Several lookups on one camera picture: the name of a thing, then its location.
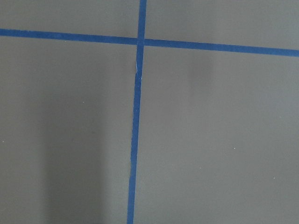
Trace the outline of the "lower vertical blue tape strip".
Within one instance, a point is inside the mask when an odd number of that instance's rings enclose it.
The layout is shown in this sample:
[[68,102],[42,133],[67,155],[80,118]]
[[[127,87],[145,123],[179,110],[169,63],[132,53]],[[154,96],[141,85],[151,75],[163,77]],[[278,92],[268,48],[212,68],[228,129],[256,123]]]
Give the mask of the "lower vertical blue tape strip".
[[137,72],[135,75],[135,85],[134,85],[133,122],[132,122],[131,154],[130,154],[130,177],[129,177],[129,186],[128,186],[128,211],[127,211],[128,224],[134,223],[135,183],[136,183],[136,167],[137,167],[137,153],[138,153],[141,83],[142,83],[142,78]]

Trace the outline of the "horizontal blue tape strip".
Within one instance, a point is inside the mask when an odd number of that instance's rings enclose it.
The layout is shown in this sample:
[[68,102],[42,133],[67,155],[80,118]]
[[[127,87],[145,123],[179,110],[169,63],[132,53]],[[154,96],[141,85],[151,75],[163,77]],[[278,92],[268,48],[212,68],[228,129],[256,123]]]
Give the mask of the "horizontal blue tape strip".
[[[133,37],[85,35],[85,34],[30,31],[30,30],[17,30],[17,29],[4,29],[4,28],[0,30],[0,35],[10,36],[10,37],[51,39],[51,40],[77,41],[77,42],[99,42],[99,43],[126,44],[126,45],[137,44],[137,38],[133,38]],[[144,45],[150,47],[200,49],[200,50],[276,55],[276,56],[291,56],[291,57],[299,56],[299,51],[297,49],[279,49],[279,48],[253,47],[253,46],[201,43],[201,42],[145,39]]]

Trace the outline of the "upper vertical blue tape strip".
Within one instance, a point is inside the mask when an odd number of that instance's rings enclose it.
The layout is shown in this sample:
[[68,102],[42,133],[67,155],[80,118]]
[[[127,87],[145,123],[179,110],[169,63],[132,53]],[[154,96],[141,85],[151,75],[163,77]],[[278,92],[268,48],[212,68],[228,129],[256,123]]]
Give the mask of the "upper vertical blue tape strip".
[[136,75],[138,79],[142,79],[143,51],[145,40],[145,21],[146,21],[146,0],[141,0],[139,4],[138,16],[138,32],[136,46]]

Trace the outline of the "vertical blue tape strip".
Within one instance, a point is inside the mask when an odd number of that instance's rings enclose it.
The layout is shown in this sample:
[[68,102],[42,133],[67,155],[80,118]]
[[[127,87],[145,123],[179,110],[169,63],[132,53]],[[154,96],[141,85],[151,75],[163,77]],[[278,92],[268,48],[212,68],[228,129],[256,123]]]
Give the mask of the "vertical blue tape strip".
[[136,75],[138,79],[142,79],[143,51],[145,40],[145,21],[146,21],[146,0],[141,0],[139,4],[138,16],[138,32],[136,46]]
[[130,154],[130,177],[129,177],[129,186],[128,186],[128,211],[127,211],[128,224],[134,223],[135,183],[136,183],[136,167],[137,167],[137,153],[138,153],[141,83],[142,83],[142,78],[137,72],[135,75],[135,85],[134,85],[133,122],[132,122],[131,154]]

